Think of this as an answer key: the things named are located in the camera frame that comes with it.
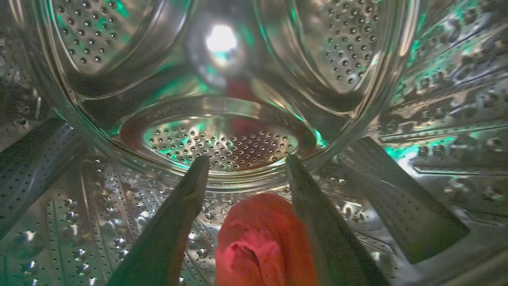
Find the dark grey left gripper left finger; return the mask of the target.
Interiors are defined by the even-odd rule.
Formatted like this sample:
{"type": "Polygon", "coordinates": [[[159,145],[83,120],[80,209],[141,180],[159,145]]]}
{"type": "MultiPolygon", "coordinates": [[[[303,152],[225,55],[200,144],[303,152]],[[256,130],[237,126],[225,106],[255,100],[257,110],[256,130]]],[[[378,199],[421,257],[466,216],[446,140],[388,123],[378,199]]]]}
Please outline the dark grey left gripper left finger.
{"type": "Polygon", "coordinates": [[[208,172],[208,158],[196,158],[114,270],[109,286],[178,285],[187,237],[201,212],[208,172]]]}

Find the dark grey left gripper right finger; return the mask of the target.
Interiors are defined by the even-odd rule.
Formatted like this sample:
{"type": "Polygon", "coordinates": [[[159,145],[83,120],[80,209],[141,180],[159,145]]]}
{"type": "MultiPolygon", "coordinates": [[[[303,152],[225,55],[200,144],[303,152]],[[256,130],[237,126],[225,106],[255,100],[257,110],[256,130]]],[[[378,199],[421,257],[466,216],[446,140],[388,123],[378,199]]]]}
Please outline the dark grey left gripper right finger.
{"type": "Polygon", "coordinates": [[[307,227],[321,286],[388,286],[388,279],[294,155],[285,158],[292,204],[307,227]]]}

